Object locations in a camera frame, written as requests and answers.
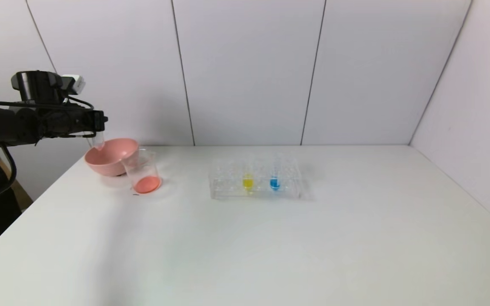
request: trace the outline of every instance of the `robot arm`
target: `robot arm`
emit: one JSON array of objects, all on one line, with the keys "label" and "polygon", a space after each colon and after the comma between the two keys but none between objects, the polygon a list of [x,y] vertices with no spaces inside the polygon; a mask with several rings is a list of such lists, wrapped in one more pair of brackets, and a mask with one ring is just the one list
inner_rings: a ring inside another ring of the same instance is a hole
[{"label": "robot arm", "polygon": [[[48,71],[22,71],[11,79],[21,102],[0,102],[0,146],[35,144],[43,138],[94,137],[105,130],[103,111],[77,95],[84,87],[80,76],[59,76]],[[74,100],[88,106],[85,108]],[[73,135],[89,132],[87,135]]]}]

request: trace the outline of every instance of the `white table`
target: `white table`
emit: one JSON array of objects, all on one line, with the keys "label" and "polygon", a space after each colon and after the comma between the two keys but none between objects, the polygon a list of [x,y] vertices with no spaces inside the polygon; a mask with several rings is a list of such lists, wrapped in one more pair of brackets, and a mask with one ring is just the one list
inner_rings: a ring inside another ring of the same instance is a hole
[{"label": "white table", "polygon": [[[27,209],[0,306],[490,305],[490,214],[410,147],[155,150],[152,194],[80,160]],[[303,199],[210,199],[213,157],[271,151]]]}]

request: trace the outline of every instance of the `glass beaker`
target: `glass beaker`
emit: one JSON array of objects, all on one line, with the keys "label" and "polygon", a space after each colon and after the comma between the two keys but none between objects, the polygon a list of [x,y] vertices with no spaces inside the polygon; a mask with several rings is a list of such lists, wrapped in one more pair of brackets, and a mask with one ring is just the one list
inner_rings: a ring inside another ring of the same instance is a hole
[{"label": "glass beaker", "polygon": [[162,179],[158,176],[158,169],[156,169],[154,152],[138,149],[121,162],[137,193],[152,192],[162,184]]}]

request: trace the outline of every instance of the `yellow liquid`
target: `yellow liquid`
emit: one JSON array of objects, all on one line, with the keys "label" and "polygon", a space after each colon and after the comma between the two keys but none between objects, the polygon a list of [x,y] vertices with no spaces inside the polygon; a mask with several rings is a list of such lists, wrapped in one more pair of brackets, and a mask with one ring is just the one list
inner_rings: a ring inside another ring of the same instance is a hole
[{"label": "yellow liquid", "polygon": [[253,189],[253,186],[254,186],[253,176],[251,176],[251,174],[245,174],[243,176],[243,188],[245,188],[245,190],[251,190]]}]

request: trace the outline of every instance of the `blue liquid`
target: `blue liquid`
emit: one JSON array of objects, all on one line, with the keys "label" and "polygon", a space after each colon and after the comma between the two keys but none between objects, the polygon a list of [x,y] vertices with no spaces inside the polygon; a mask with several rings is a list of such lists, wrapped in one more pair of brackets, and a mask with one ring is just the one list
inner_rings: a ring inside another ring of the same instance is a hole
[{"label": "blue liquid", "polygon": [[277,176],[272,176],[272,178],[270,179],[270,187],[277,191],[279,190],[281,184],[279,184],[279,180],[277,179]]}]

